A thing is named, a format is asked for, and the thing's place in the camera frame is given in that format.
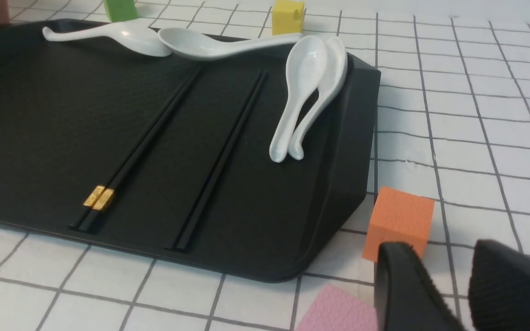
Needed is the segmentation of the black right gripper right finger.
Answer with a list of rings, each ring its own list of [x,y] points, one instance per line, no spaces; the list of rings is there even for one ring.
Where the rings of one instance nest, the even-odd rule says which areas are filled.
[[[468,300],[476,330],[530,331],[530,257],[495,240],[478,240]]]

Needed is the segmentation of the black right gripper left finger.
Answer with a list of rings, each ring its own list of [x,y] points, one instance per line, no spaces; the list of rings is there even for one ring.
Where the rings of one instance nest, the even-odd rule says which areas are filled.
[[[407,243],[379,247],[374,306],[379,331],[463,331],[418,254]]]

